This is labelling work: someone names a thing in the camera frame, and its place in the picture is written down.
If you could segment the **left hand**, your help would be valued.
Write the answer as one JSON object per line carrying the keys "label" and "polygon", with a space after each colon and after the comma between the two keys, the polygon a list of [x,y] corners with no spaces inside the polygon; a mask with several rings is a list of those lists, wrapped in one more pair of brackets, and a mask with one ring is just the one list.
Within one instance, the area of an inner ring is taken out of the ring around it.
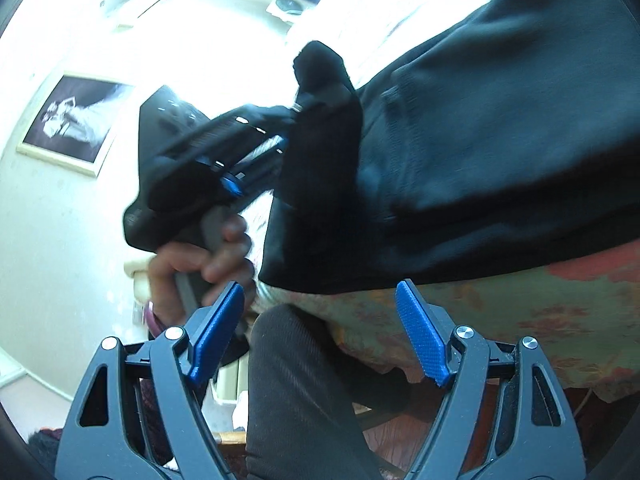
{"label": "left hand", "polygon": [[183,325],[186,311],[175,283],[177,273],[196,273],[207,283],[201,306],[215,303],[229,282],[237,282],[244,292],[244,314],[250,312],[256,298],[254,264],[247,258],[252,240],[247,223],[238,214],[220,228],[221,245],[209,252],[189,243],[171,242],[161,247],[150,260],[148,275],[153,313],[161,326]]}

